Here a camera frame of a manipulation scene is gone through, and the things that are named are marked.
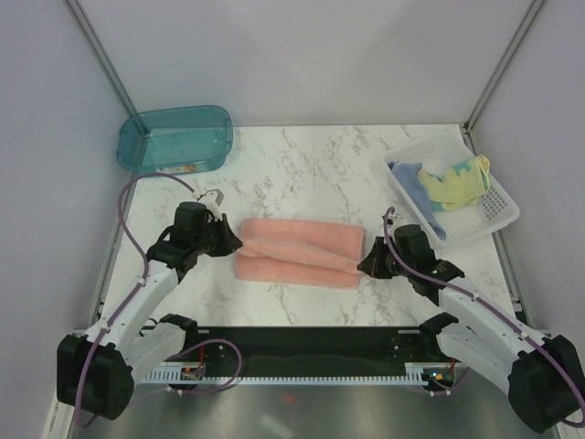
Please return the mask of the pink towel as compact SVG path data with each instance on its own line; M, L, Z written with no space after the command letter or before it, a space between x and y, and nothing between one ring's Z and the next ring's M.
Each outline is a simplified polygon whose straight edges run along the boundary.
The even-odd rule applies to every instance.
M248 218L235 272L241 280L356 289L364 228L306 219Z

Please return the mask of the yellow green towel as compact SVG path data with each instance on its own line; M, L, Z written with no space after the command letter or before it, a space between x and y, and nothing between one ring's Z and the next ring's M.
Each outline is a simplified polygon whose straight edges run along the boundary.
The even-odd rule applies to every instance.
M491 189L490 165L485 155L479 155L451 166L441 177L419 171L418 178L428 192L431 210L452 211L475 204Z

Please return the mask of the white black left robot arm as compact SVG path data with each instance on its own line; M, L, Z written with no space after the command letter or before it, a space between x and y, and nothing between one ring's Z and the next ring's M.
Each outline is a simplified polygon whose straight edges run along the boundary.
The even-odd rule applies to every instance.
M180 203L173 223L147 250L143 272L126 296L83 334L60 341L58 401L114 420L151 370L167 359L194 358L200 348L199 337L190 332L196 321L168 314L152 330L144 325L199 257L229 256L241 246L217 201L204 195Z

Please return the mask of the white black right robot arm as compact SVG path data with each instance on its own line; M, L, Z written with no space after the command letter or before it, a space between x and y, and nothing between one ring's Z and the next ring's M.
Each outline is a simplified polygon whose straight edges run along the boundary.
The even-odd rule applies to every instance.
M424 358L460 360L502 391L516 416L537 433L558 423L583 427L570 418L584 410L584 370L574 345L494 305L461 269L435 256L420 226L384 219L383 234L358 269L376 279L402 276L442 310L426 321L430 330L417 340Z

